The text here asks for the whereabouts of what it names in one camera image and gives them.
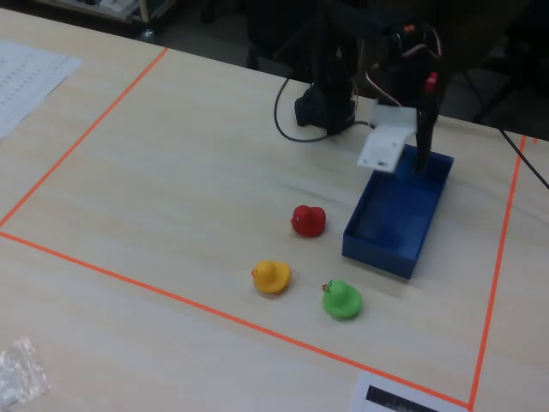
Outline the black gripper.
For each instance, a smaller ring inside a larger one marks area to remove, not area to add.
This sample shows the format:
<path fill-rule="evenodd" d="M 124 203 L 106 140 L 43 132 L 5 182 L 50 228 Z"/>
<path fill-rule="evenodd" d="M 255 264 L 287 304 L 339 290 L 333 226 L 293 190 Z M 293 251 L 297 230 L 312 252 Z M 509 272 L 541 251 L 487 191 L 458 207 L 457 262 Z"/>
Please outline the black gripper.
<path fill-rule="evenodd" d="M 386 32 L 371 66 L 371 85 L 380 103 L 416 106 L 415 170 L 425 169 L 431 152 L 432 133 L 438 117 L 434 91 L 442 43 L 433 28 L 394 28 Z"/>

